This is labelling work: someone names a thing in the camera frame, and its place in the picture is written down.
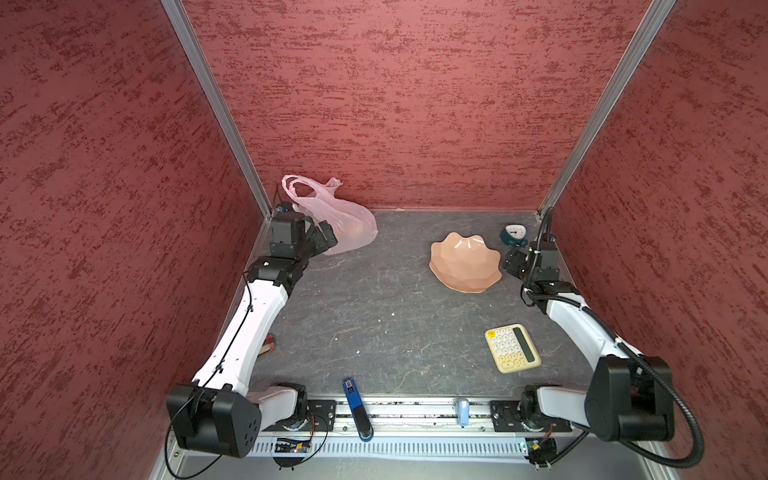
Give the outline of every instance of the pink plastic bag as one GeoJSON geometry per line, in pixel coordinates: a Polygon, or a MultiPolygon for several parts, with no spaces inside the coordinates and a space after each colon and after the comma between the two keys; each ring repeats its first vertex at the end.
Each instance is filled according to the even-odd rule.
{"type": "Polygon", "coordinates": [[[363,247],[373,242],[379,229],[376,218],[370,210],[354,202],[334,197],[336,189],[341,187],[341,181],[336,178],[328,180],[323,185],[307,177],[286,175],[283,177],[283,189],[295,204],[298,204],[303,214],[309,215],[315,223],[326,220],[333,227],[333,233],[339,243],[328,249],[326,255],[335,255],[363,247]],[[306,197],[296,194],[296,184],[305,184],[314,192],[306,197]]]}

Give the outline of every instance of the red textured wall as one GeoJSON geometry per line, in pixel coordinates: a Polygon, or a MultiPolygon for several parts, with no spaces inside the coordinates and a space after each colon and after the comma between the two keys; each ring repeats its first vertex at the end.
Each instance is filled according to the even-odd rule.
{"type": "Polygon", "coordinates": [[[685,478],[768,472],[767,125],[768,3],[679,0],[555,213],[588,301],[703,426],[685,478]]]}
{"type": "Polygon", "coordinates": [[[269,192],[535,209],[648,0],[187,0],[269,192]]]}
{"type": "Polygon", "coordinates": [[[260,222],[161,4],[0,5],[3,478],[144,480],[260,222]]]}

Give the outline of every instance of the yellow calculator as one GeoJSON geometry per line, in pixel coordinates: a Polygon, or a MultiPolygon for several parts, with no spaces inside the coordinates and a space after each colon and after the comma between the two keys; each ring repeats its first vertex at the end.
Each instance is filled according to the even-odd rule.
{"type": "Polygon", "coordinates": [[[541,365],[541,358],[523,325],[500,326],[485,332],[496,368],[501,373],[532,369],[541,365]]]}

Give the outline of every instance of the peach bowl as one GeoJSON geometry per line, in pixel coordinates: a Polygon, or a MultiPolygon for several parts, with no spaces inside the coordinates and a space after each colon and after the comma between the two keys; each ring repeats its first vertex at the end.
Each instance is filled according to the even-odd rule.
{"type": "Polygon", "coordinates": [[[469,238],[451,232],[442,242],[432,244],[429,268],[449,289],[480,293],[502,279],[498,262],[502,255],[485,246],[479,235],[469,238]]]}

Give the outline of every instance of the silver metal beam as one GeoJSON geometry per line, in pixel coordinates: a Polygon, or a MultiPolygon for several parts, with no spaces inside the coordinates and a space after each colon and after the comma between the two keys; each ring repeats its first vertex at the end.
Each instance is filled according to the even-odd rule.
{"type": "Polygon", "coordinates": [[[565,165],[560,170],[557,180],[554,181],[547,197],[544,198],[544,202],[539,207],[538,211],[540,214],[543,214],[549,207],[553,207],[558,202],[558,199],[565,190],[565,186],[573,177],[576,168],[581,163],[581,159],[584,158],[587,150],[589,150],[590,145],[592,145],[592,141],[603,126],[608,114],[611,113],[614,105],[616,105],[621,92],[627,86],[629,79],[659,32],[659,28],[664,23],[664,19],[667,18],[667,14],[669,14],[674,6],[675,1],[653,0],[650,3],[645,16],[640,21],[629,45],[627,45],[627,50],[624,51],[624,55],[622,55],[619,64],[616,66],[614,74],[605,86],[605,90],[603,90],[603,94],[600,100],[598,100],[592,116],[589,117],[584,130],[581,132],[581,136],[579,136],[576,145],[571,150],[571,154],[568,155],[568,159],[565,161],[565,165]]]}
{"type": "Polygon", "coordinates": [[[219,84],[216,83],[214,73],[210,70],[208,61],[205,59],[200,42],[197,41],[197,36],[194,33],[189,16],[187,16],[187,11],[184,10],[184,5],[182,5],[181,0],[161,0],[161,2],[165,12],[168,14],[170,23],[174,26],[181,46],[184,47],[184,51],[187,53],[187,58],[189,58],[192,64],[197,80],[200,81],[210,106],[219,120],[221,130],[223,130],[224,136],[227,137],[227,141],[230,143],[237,163],[243,171],[243,176],[245,176],[248,186],[256,198],[256,202],[259,204],[262,215],[264,215],[264,218],[270,218],[272,216],[270,199],[266,195],[259,175],[256,173],[256,168],[253,166],[243,138],[240,136],[235,120],[232,118],[230,109],[227,107],[227,102],[221,94],[219,84]]]}

